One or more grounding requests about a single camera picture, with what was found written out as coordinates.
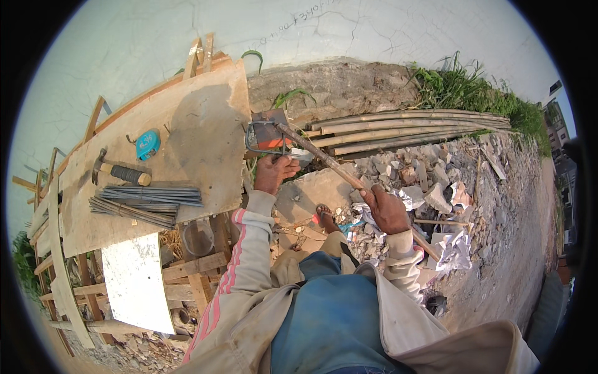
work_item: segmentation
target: white wall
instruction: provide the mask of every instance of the white wall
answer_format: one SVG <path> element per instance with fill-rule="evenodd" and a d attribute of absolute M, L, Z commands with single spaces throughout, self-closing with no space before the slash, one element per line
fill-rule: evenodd
<path fill-rule="evenodd" d="M 216 50 L 234 59 L 258 49 L 264 69 L 337 56 L 430 68 L 459 50 L 461 62 L 480 60 L 522 98 L 546 103 L 559 79 L 506 0 L 90 0 L 32 82 L 8 175 L 33 181 L 24 165 L 46 167 L 53 147 L 67 153 L 83 136 L 98 95 L 115 110 L 183 67 L 191 40 L 208 32 L 215 32 Z M 256 58 L 246 60 L 248 71 L 256 71 Z M 12 237 L 30 219 L 25 202 L 32 194 L 11 183 L 7 193 Z"/>

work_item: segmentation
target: white board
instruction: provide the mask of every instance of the white board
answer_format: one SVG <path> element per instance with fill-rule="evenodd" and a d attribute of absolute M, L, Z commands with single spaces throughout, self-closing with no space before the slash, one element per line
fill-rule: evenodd
<path fill-rule="evenodd" d="M 175 334 L 164 292 L 158 233 L 102 248 L 102 263 L 115 320 Z"/>

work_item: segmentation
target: person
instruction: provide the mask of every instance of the person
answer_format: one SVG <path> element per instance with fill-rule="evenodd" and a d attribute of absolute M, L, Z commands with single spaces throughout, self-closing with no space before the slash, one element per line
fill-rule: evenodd
<path fill-rule="evenodd" d="M 182 373 L 524 373 L 538 361 L 510 321 L 450 334 L 422 305 L 402 201 L 378 185 L 361 191 L 389 247 L 384 274 L 359 264 L 330 210 L 316 212 L 328 237 L 307 253 L 284 251 L 270 268 L 271 209 L 288 156 L 263 157 L 227 271 L 203 311 Z"/>

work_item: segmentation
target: sleeve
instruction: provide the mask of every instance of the sleeve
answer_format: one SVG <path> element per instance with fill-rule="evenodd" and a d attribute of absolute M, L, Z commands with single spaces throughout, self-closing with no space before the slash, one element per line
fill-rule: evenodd
<path fill-rule="evenodd" d="M 270 240 L 274 219 L 270 213 L 276 197 L 253 190 L 246 209 L 237 209 L 231 222 L 239 229 L 227 271 L 220 278 L 214 298 L 203 311 L 186 363 L 197 346 L 212 346 L 219 332 L 230 329 L 246 313 L 252 296 L 272 288 L 270 279 Z"/>
<path fill-rule="evenodd" d="M 419 293 L 419 269 L 416 265 L 422 261 L 423 252 L 413 249 L 411 230 L 388 235 L 386 243 L 389 255 L 386 258 L 384 277 L 417 304 L 421 304 L 423 296 Z"/>

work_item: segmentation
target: blue shirt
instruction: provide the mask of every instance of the blue shirt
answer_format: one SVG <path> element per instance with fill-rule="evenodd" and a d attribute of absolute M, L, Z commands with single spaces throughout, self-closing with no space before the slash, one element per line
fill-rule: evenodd
<path fill-rule="evenodd" d="M 272 341 L 272 373 L 412 372 L 384 353 L 373 279 L 341 275 L 340 258 L 322 251 L 299 267 L 307 282 Z"/>

